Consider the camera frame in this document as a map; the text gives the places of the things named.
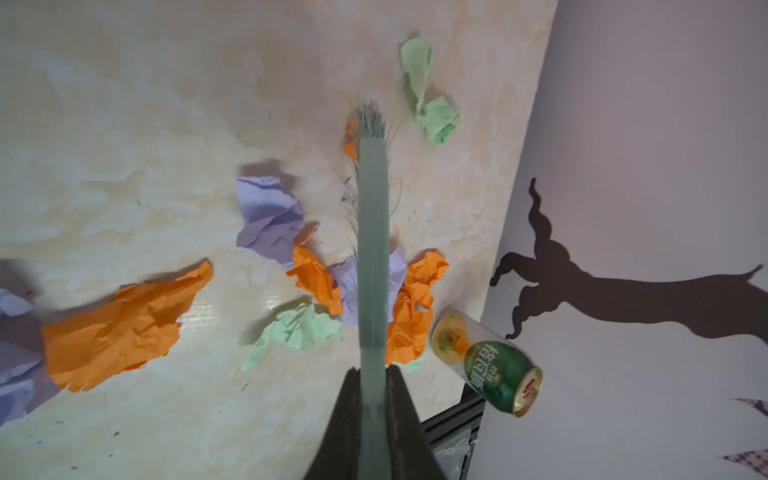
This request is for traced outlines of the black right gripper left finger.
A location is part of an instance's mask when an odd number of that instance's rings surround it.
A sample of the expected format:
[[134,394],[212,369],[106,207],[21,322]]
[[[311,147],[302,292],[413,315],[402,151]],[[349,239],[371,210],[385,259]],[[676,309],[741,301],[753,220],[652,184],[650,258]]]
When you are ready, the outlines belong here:
[[360,371],[345,375],[325,434],[305,480],[358,478],[362,400]]

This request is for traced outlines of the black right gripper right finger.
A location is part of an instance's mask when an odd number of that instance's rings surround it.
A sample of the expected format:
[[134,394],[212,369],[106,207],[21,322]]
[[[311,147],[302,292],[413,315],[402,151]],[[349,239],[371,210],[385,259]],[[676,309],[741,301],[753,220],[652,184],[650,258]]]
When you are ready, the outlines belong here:
[[389,366],[386,374],[385,409],[392,478],[445,480],[399,367]]

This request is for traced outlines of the mint green hand broom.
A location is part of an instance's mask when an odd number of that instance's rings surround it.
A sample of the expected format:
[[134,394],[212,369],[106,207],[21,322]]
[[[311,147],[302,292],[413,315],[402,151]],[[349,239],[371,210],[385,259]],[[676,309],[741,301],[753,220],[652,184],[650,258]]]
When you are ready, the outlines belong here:
[[394,479],[391,383],[400,375],[386,363],[390,289],[390,201],[387,126],[375,100],[355,108],[358,123],[355,170],[356,270],[360,367],[352,369],[359,406],[347,433],[347,479]]

